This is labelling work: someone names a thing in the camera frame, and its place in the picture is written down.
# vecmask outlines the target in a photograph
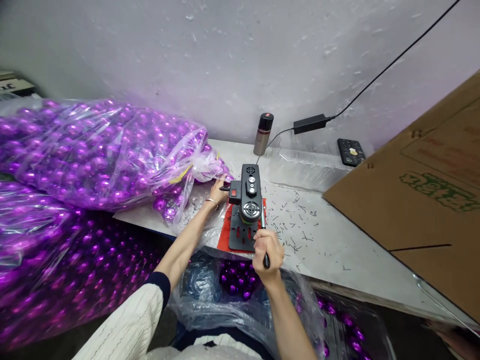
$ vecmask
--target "black cable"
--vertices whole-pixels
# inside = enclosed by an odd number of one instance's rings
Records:
[[[450,7],[422,34],[420,35],[414,42],[412,42],[410,44],[409,47],[407,47],[404,51],[401,52],[400,55],[398,55],[390,64],[388,64],[388,66],[386,68],[384,68],[377,76],[375,76],[373,78],[372,81],[370,81],[363,89],[362,91],[360,91],[354,98],[352,101],[350,101],[348,103],[347,106],[345,106],[345,108],[343,108],[342,111],[340,111],[338,114],[334,115],[334,116],[329,116],[329,117],[326,117],[325,119],[321,120],[321,122],[323,123],[326,123],[326,122],[329,122],[330,120],[333,120],[337,117],[339,117],[340,115],[342,115],[350,106],[352,106],[352,104],[355,102],[355,100],[357,100],[360,95],[362,95],[365,90],[367,90],[370,85],[372,85],[379,77],[381,77],[388,69],[390,69],[392,67],[393,64],[395,64],[403,55],[405,55],[407,53],[408,50],[410,50],[411,48],[413,48],[425,35],[427,35],[430,30],[432,30],[439,22],[440,20],[442,20],[454,7],[455,5],[457,5],[458,3],[460,2],[460,0],[455,0],[455,2],[450,5]],[[280,131],[277,135],[275,135],[275,137],[273,138],[272,141],[270,141],[268,143],[268,145],[266,146],[265,150],[263,150],[263,152],[258,156],[258,159],[256,160],[256,164],[259,163],[259,160],[260,160],[260,157],[265,153],[265,151],[267,150],[267,148],[270,146],[271,143],[274,142],[274,140],[277,138],[277,136],[279,136],[280,134],[284,133],[284,132],[287,132],[287,131],[290,131],[290,130],[293,130],[294,128],[289,128],[289,129],[286,129],[286,130],[282,130]]]
[[[430,32],[430,30],[432,30],[432,29],[435,27],[435,25],[437,25],[437,24],[440,22],[440,20],[442,20],[442,19],[445,17],[445,15],[447,15],[447,14],[450,12],[450,10],[452,10],[452,9],[455,7],[455,5],[457,5],[459,2],[460,2],[460,0],[456,0],[422,35],[420,35],[420,37],[419,37],[417,40],[415,40],[414,42],[412,42],[411,45],[410,45],[409,47],[407,47],[400,55],[398,55],[398,56],[395,58],[395,60],[393,60],[385,69],[383,69],[383,71],[382,71],[381,73],[379,73],[377,76],[375,76],[375,78],[374,78],[372,81],[370,81],[370,82],[368,83],[368,85],[365,86],[365,87],[363,88],[363,90],[360,91],[360,92],[358,93],[358,95],[355,96],[355,97],[353,98],[353,100],[350,101],[350,103],[349,103],[342,111],[340,111],[338,114],[334,115],[334,116],[332,117],[332,120],[335,119],[335,118],[337,118],[337,117],[339,117],[340,115],[342,115],[342,114],[345,112],[345,110],[347,110],[350,106],[352,106],[352,104],[354,103],[354,101],[357,100],[357,99],[359,98],[359,96],[362,95],[362,94],[365,92],[365,90],[367,90],[367,89],[370,87],[370,85],[372,85],[372,84],[375,82],[375,80],[377,80],[379,77],[381,77],[388,69],[390,69],[390,67],[391,67],[393,64],[395,64],[403,55],[405,55],[405,53],[406,53],[408,50],[410,50],[411,48],[413,48],[416,43],[418,43],[425,35],[427,35],[427,34]]]
[[[270,144],[274,142],[274,140],[277,138],[278,135],[280,135],[280,134],[282,134],[282,133],[284,133],[284,132],[286,132],[286,131],[293,130],[293,129],[294,129],[294,128],[291,127],[291,128],[289,128],[289,129],[282,130],[282,131],[280,131],[277,135],[275,135],[275,137],[274,137],[274,138],[268,143],[268,145],[265,147],[265,150],[263,150],[263,151],[261,152],[261,154],[258,155],[258,159],[256,159],[256,163],[255,163],[255,164],[257,165],[257,164],[259,163],[260,157],[261,157],[263,154],[265,154],[265,151],[268,149],[268,147],[270,146]]]

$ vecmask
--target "cardboard sheet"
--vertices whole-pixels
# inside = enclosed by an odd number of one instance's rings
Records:
[[[323,194],[480,321],[480,71]]]

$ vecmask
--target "right hand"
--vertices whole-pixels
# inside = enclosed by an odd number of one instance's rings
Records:
[[[255,256],[253,257],[253,268],[260,277],[263,285],[268,288],[282,281],[280,267],[284,263],[285,250],[280,244],[277,233],[272,230],[259,229],[253,237],[255,244]],[[270,268],[264,267],[264,257],[268,254]]]

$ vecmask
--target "wrist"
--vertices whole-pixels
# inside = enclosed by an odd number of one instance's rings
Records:
[[[284,287],[284,282],[282,281],[279,269],[277,269],[275,273],[268,274],[267,278],[264,276],[260,279],[268,294],[276,293]]]
[[[217,204],[213,201],[205,201],[202,205],[202,208],[207,209],[209,212],[211,212],[217,208]]]

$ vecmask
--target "white sleeve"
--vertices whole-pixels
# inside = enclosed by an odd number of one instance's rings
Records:
[[[154,272],[103,322],[73,359],[136,360],[145,355],[169,297],[167,276]]]

